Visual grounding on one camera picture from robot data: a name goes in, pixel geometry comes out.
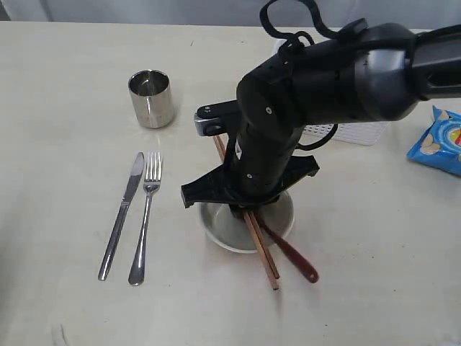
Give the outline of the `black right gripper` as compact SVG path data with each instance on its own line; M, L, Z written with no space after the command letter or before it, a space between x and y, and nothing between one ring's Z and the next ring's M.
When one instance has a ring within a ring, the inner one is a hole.
M274 203L304 177L320 167L313 156L290 156L273 161L255 159L242 165L221 164L195 181L181 186L185 208L195 203L227 204L246 209Z

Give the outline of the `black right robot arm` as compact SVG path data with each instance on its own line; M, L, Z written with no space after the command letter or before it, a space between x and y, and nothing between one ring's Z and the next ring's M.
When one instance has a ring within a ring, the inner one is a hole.
M224 162L181 188L186 207L256 208L318 172L295 156L308 125L393 122L421 101L460 96L460 27L414 33L386 23L352 40L290 37L239 81L232 101L201 106L200 136L226 134Z

